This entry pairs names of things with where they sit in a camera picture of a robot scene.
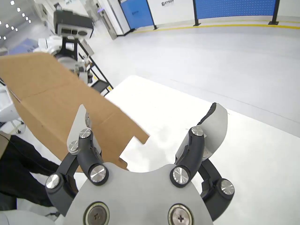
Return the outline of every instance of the white partition panel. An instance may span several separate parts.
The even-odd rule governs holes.
[[[194,19],[193,0],[148,0],[156,25]]]

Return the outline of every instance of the brown cardboard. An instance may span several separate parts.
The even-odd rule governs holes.
[[[102,157],[126,169],[120,154],[133,136],[145,143],[148,135],[118,107],[88,87],[48,53],[0,58],[0,76],[17,97],[16,109],[34,136],[63,160],[67,138],[83,104]]]

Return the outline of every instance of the yellow floor line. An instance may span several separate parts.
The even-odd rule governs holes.
[[[227,27],[227,26],[256,26],[256,27],[274,27],[274,28],[286,28],[286,29],[300,29],[300,26],[283,26],[283,25],[265,25],[265,24],[228,24],[228,25],[206,25],[206,26],[184,26],[184,27],[173,27],[173,28],[158,28],[157,30],[143,30],[134,31],[133,33],[149,32],[149,31],[169,31],[178,29],[189,29],[189,28],[207,28],[207,27]]]

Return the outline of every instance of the black curved arm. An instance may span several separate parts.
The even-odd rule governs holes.
[[[234,196],[234,188],[232,187],[232,194],[226,194],[222,191],[221,183],[226,179],[221,177],[209,159],[202,162],[198,172],[204,180],[202,182],[201,197],[209,211],[211,219],[215,221],[229,206]]]
[[[53,189],[46,187],[51,203],[63,216],[66,216],[71,203],[78,193],[74,179],[74,173],[78,166],[77,156],[68,153],[56,171],[56,174],[59,176],[58,185]]]
[[[89,181],[91,181],[90,172],[92,168],[103,164],[101,155],[97,153],[92,139],[92,131],[87,138],[78,139],[78,154],[72,155],[71,153],[68,153],[55,173],[59,177],[59,183],[52,189],[46,187],[46,192],[51,203],[63,216],[66,216],[76,194],[78,193],[76,181],[74,179],[74,174],[78,166],[82,168],[84,174],[87,176]],[[101,183],[91,181],[91,183],[94,185],[100,185],[105,183],[105,181],[102,181]]]
[[[176,160],[176,167],[180,166],[184,168],[189,176],[189,180],[184,185],[178,185],[178,187],[186,186],[197,173],[203,158],[204,152],[204,134],[196,136],[192,132],[192,128],[188,131],[188,144],[184,147],[181,157]]]

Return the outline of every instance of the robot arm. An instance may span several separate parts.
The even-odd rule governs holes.
[[[212,225],[228,207],[234,188],[209,159],[203,161],[210,135],[205,137],[201,125],[189,130],[175,164],[137,173],[104,163],[84,121],[81,105],[67,141],[69,153],[46,181],[48,196],[65,216],[65,225]],[[88,178],[79,192],[73,177],[78,166]],[[197,171],[204,179],[201,195],[190,183]]]

